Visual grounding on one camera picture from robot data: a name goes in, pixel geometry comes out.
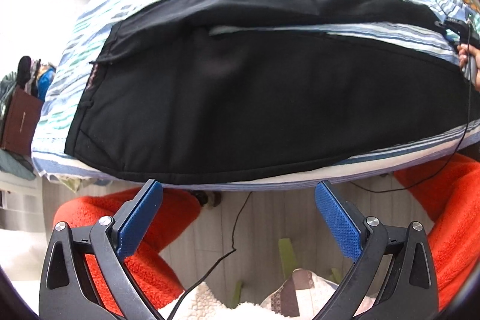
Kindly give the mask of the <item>person's right hand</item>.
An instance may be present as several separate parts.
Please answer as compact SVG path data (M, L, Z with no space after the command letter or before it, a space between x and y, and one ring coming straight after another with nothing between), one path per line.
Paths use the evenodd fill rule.
M459 67L467 80L471 82L476 91L480 90L479 81L479 49L469 44L457 46Z

